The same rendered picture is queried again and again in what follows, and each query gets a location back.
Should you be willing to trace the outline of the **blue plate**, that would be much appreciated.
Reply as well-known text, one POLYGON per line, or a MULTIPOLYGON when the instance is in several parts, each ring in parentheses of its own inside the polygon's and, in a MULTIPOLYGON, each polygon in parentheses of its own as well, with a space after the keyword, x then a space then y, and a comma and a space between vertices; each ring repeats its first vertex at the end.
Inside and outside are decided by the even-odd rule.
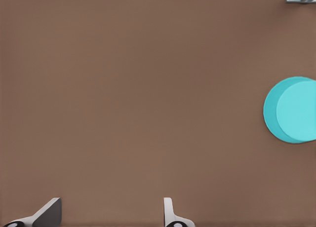
POLYGON ((265 98, 263 117, 284 142, 316 141, 316 80, 294 76, 278 82, 265 98))

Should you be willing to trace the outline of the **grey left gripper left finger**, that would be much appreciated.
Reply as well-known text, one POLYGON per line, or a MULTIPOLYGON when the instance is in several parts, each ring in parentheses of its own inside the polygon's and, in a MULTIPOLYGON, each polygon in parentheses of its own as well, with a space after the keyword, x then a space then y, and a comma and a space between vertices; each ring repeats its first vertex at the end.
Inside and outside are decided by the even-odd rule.
POLYGON ((31 216, 13 220, 3 227, 60 227, 62 221, 62 199, 52 198, 31 216))

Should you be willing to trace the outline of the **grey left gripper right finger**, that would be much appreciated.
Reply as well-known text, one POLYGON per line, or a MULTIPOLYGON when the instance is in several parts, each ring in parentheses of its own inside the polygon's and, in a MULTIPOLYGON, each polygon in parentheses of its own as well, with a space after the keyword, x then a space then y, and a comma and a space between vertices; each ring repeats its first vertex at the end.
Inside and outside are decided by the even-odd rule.
POLYGON ((173 210, 171 197, 163 198, 164 227, 195 227, 193 221, 177 216, 173 210))

